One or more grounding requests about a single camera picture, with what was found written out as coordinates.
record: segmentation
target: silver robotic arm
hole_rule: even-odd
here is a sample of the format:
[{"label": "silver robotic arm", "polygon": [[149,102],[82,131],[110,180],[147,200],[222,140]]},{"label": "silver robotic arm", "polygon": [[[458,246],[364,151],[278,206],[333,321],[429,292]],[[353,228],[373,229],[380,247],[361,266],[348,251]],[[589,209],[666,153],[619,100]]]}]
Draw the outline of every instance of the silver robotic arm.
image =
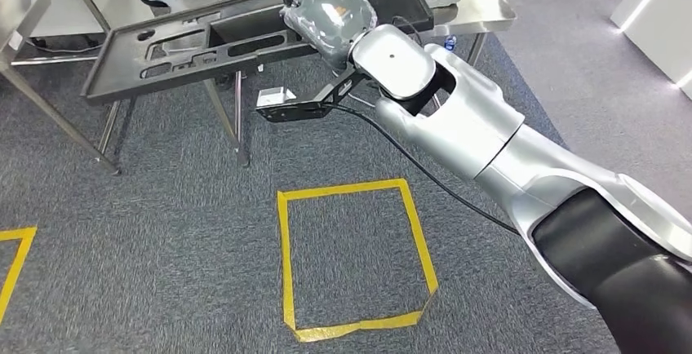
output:
[{"label": "silver robotic arm", "polygon": [[[284,18],[330,64],[343,61],[377,82],[384,93],[379,121],[478,182],[550,279],[598,309],[623,352],[692,352],[692,225],[636,180],[525,125],[497,84],[453,53],[421,48],[391,25],[372,28],[371,9],[361,2],[332,5],[350,24],[301,10],[300,0],[288,2]],[[350,28],[335,41],[321,37],[321,24]],[[419,114],[439,90],[449,99],[434,114]]]}]

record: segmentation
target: carpet floor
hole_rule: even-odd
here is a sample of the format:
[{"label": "carpet floor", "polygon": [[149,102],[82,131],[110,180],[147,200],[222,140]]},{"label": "carpet floor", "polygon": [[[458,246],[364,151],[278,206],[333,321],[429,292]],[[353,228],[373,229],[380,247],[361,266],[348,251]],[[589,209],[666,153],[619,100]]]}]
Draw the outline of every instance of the carpet floor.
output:
[{"label": "carpet floor", "polygon": [[[469,46],[460,40],[459,53]],[[78,97],[90,67],[20,71],[96,140],[106,110]],[[494,36],[477,67],[527,123],[562,143]],[[0,80],[0,229],[38,227],[0,325],[0,352],[617,350],[597,312],[556,289],[520,239],[447,196],[364,122],[332,113],[271,124],[249,110],[259,89],[311,91],[329,77],[308,57],[243,81],[247,169],[236,165],[201,83],[125,103],[109,150],[119,177]],[[230,113],[231,85],[220,82]],[[355,94],[375,97],[366,86]],[[414,154],[507,219],[474,184]],[[410,186],[438,292],[415,326],[297,342],[282,316],[277,191],[395,178]],[[393,316],[427,300],[394,190],[291,201],[289,223],[299,328]],[[0,242],[0,279],[17,245]]]}]

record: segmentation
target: yellow tape square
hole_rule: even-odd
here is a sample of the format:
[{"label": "yellow tape square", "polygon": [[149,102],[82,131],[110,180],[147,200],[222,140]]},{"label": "yellow tape square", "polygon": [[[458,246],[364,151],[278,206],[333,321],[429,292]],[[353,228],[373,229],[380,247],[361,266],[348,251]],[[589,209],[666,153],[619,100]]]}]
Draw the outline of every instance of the yellow tape square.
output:
[{"label": "yellow tape square", "polygon": [[10,271],[7,272],[7,279],[5,279],[5,284],[2,285],[2,291],[0,291],[0,323],[5,316],[7,304],[10,302],[12,291],[15,289],[17,278],[20,276],[21,268],[24,266],[24,260],[29,253],[29,247],[31,247],[31,241],[33,241],[35,234],[36,227],[0,232],[0,241],[20,240],[15,260],[10,266]]},{"label": "yellow tape square", "polygon": [[437,276],[435,268],[428,253],[428,246],[425,244],[423,229],[420,227],[418,213],[415,210],[413,197],[411,196],[409,185],[404,179],[390,179],[372,181],[368,183],[337,185],[334,187],[301,189],[298,191],[277,192],[277,207],[279,214],[279,225],[281,229],[282,245],[282,271],[283,271],[283,320],[295,334],[300,342],[315,342],[323,339],[338,338],[350,334],[357,330],[382,330],[391,328],[407,327],[415,325],[423,314],[423,309],[409,312],[399,316],[386,317],[383,319],[362,320],[355,323],[330,325],[326,327],[315,327],[298,330],[295,327],[295,307],[293,301],[293,275],[291,273],[291,242],[289,241],[288,230],[288,201],[298,199],[309,199],[312,197],[328,197],[345,193],[355,193],[363,191],[377,191],[381,189],[398,188],[401,191],[401,198],[404,201],[406,215],[408,215],[411,232],[418,250],[420,263],[423,267],[425,282],[428,285],[428,301],[437,290]]}]

